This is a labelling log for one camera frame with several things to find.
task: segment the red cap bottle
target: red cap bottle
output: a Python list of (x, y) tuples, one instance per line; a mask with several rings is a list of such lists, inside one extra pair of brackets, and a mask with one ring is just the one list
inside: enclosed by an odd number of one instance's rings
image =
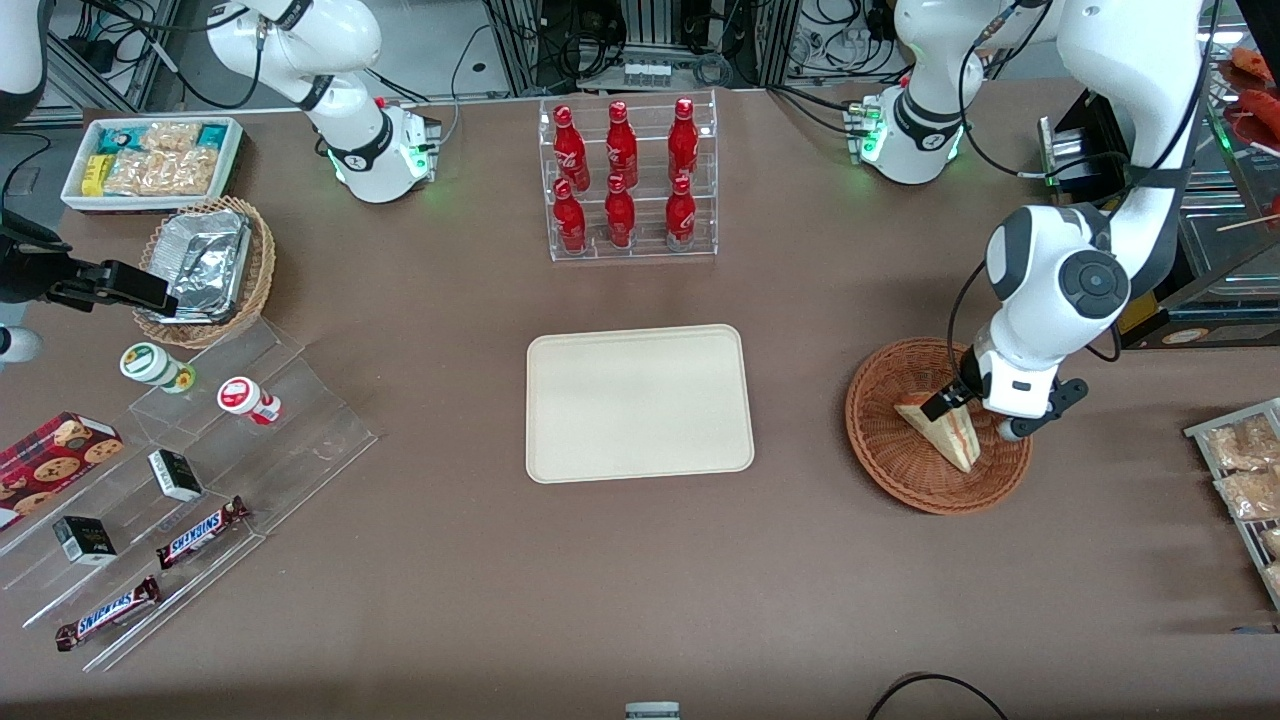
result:
[(636, 204), (627, 192), (622, 173), (609, 176), (609, 196), (604, 199), (604, 214), (609, 218), (609, 242), (618, 250), (627, 250), (635, 237)]
[(689, 195), (689, 176), (680, 176), (671, 183), (667, 199), (667, 247), (684, 252), (694, 245), (694, 213), (698, 205)]
[(586, 169), (586, 143), (582, 133), (573, 127), (573, 111), (568, 105), (558, 105), (552, 111), (556, 119), (556, 164), (561, 176), (573, 183), (573, 190), (586, 192), (591, 187), (591, 173)]
[(582, 214), (582, 205), (573, 197), (573, 188), (567, 179), (556, 178), (552, 190), (556, 192), (552, 214), (556, 215), (561, 245), (564, 246), (564, 252), (581, 255), (586, 251), (586, 215)]
[(694, 101), (689, 97), (676, 100), (676, 122), (667, 136), (667, 154), (671, 182), (681, 174), (694, 177), (698, 169), (698, 127), (694, 124)]
[(609, 102), (609, 135), (604, 140), (609, 154), (609, 172), (621, 173), (627, 187), (640, 182), (640, 156), (636, 149), (636, 131), (627, 122), (627, 104)]

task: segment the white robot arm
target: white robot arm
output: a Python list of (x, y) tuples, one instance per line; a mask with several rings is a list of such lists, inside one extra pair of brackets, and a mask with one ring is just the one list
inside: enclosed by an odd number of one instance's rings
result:
[[(1196, 102), (1202, 63), (1196, 38), (1201, 0), (1015, 5), (1010, 13), (1007, 0), (899, 3), (896, 19), (908, 28), (902, 35), (918, 64), (901, 95), (881, 97), (886, 117), (873, 167), (899, 182), (927, 182), (941, 172), (951, 143), (959, 141), (960, 61), (973, 56), (975, 35), (959, 38), (986, 14), (987, 24), (974, 31), (979, 42), (1002, 38), (998, 44), (1007, 46), (1020, 38), (1011, 33), (1014, 18), (1021, 15), (1018, 26), (1025, 36), (1037, 15), (1047, 13), (1036, 40), (1056, 37), (1071, 76), (1133, 117), (1130, 164), (1139, 179), (1110, 217), (1088, 206), (1027, 206), (996, 228), (987, 247), (987, 275), (1002, 306), (978, 332), (956, 380), (924, 407), (931, 418), (975, 397), (1012, 418), (1050, 419), (1060, 413), (1061, 407), (1055, 410), (1059, 365), (1105, 332), (1130, 296), (1164, 279), (1171, 264), (1171, 219), (1194, 131), (1194, 123), (1185, 122), (1187, 109)], [(1039, 9), (1029, 12), (1032, 5)], [(1009, 19), (1004, 27), (1001, 18)], [(980, 83), (974, 63), (965, 68), (966, 91)], [(931, 140), (938, 136), (941, 141)], [(1038, 425), (1021, 427), (1030, 432)]]
[(251, 12), (209, 31), (214, 54), (306, 111), (352, 195), (387, 202), (434, 179), (439, 124), (380, 106), (356, 74), (372, 67), (381, 49), (364, 3), (244, 0), (215, 6), (209, 20), (241, 8)]

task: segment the wooden skewer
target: wooden skewer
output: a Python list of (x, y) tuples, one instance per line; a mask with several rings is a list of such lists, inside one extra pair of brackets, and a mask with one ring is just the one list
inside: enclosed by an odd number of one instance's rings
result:
[(1247, 227), (1247, 225), (1256, 225), (1258, 223), (1266, 223), (1266, 222), (1270, 222), (1270, 220), (1280, 220), (1280, 213), (1277, 213), (1275, 215), (1267, 215), (1265, 218), (1253, 218), (1252, 220), (1244, 220), (1243, 223), (1234, 223), (1234, 224), (1230, 224), (1230, 225), (1222, 225), (1222, 227), (1217, 228), (1217, 232), (1234, 231), (1235, 228), (1243, 228), (1243, 227)]

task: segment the aluminum foil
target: aluminum foil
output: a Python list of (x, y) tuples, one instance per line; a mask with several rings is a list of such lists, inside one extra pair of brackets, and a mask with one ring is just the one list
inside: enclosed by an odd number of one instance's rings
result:
[(178, 299), (163, 324), (221, 324), (236, 315), (252, 222), (234, 210), (175, 215), (156, 238), (147, 272), (169, 282)]

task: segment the red cookie box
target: red cookie box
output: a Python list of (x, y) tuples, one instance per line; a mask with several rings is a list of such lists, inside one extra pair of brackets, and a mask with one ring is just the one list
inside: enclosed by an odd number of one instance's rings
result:
[(115, 428), (61, 413), (0, 451), (0, 530), (120, 451)]

